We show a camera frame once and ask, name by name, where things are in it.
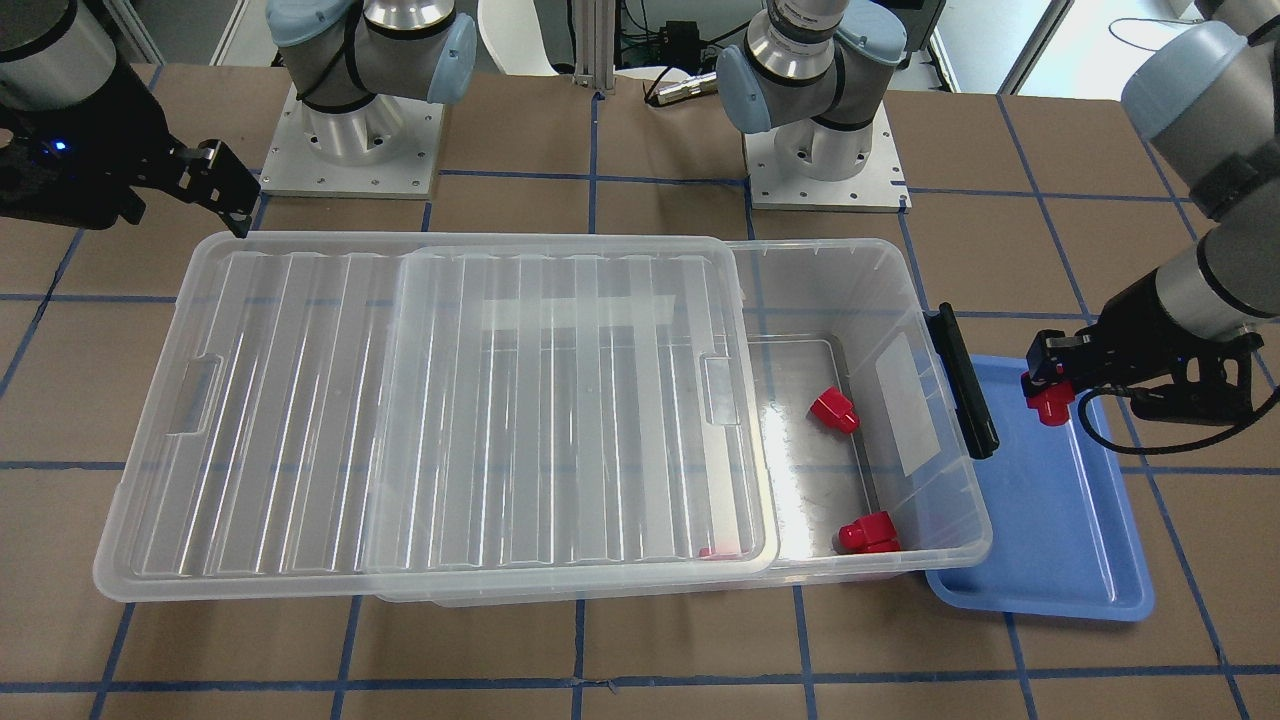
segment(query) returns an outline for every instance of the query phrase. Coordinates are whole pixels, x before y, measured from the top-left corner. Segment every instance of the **clear plastic container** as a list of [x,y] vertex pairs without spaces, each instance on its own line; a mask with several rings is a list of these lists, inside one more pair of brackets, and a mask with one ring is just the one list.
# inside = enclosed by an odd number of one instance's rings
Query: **clear plastic container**
[[[829,384],[852,441],[808,416]],[[905,551],[837,556],[869,509]],[[221,233],[95,578],[475,605],[868,579],[989,544],[888,243]]]

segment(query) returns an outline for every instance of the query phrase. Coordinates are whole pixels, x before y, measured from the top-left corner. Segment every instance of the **light blue joint cap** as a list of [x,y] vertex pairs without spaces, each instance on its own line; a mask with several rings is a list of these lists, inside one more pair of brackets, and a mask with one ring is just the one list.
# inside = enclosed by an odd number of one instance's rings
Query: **light blue joint cap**
[[1151,56],[1120,94],[1138,135],[1151,140],[1174,123],[1244,51],[1248,41],[1220,22],[1198,24]]
[[836,35],[859,54],[896,65],[906,53],[906,28],[891,10],[870,0],[850,0]]
[[301,45],[340,22],[353,0],[268,0],[266,27],[276,47]]
[[733,127],[748,135],[768,132],[773,127],[760,81],[741,47],[730,45],[721,51],[716,60],[716,79],[724,114]]
[[476,67],[476,22],[471,15],[458,13],[444,38],[440,59],[435,64],[431,85],[426,88],[428,102],[452,105],[467,94],[471,72]]

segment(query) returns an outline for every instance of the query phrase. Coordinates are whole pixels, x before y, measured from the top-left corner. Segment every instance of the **red object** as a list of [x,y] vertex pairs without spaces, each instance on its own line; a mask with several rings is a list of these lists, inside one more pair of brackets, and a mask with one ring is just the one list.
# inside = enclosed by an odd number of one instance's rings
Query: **red object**
[[1041,423],[1056,428],[1071,419],[1073,401],[1075,391],[1071,389],[1071,383],[1057,383],[1042,389],[1034,397],[1028,397],[1027,406],[1039,414]]
[[897,542],[897,528],[888,512],[881,510],[864,515],[851,525],[840,528],[837,536],[840,547],[849,552],[897,552],[902,546]]
[[809,407],[814,415],[828,428],[835,428],[842,433],[851,433],[863,421],[854,413],[854,401],[845,397],[840,388],[832,386],[818,396]]

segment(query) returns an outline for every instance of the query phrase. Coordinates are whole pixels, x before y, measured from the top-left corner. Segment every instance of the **tiled table surface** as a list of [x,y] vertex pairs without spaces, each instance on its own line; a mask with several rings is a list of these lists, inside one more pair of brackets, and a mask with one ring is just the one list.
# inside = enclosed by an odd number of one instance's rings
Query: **tiled table surface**
[[[261,165],[282,70],[172,65],[151,82],[178,137]],[[960,310],[972,351],[1014,356],[1206,225],[1115,104],[891,94],[911,213],[796,214],[751,211],[714,100],[652,110],[618,82],[598,100],[477,77],[431,205],[278,199],[257,225],[883,237],[927,305]],[[957,611],[915,575],[477,610],[105,600],[102,520],[191,250],[220,229],[145,197],[141,227],[0,220],[0,717],[1280,717],[1280,415],[1124,461],[1157,593],[1135,625]],[[1263,334],[1260,396],[1280,325]]]

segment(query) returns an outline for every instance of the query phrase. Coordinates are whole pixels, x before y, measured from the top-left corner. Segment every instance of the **white mounting plate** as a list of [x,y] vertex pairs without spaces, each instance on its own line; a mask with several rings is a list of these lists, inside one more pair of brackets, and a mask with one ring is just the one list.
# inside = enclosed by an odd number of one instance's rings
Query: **white mounting plate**
[[444,105],[394,97],[408,135],[403,150],[374,165],[338,165],[311,150],[302,106],[289,87],[262,167],[262,192],[292,197],[430,200]]
[[846,181],[818,181],[788,173],[778,161],[769,132],[746,135],[746,167],[751,176],[751,206],[759,210],[845,210],[850,213],[897,213],[911,206],[906,178],[897,158],[897,145],[888,127],[884,105],[872,120],[876,141],[867,167]]

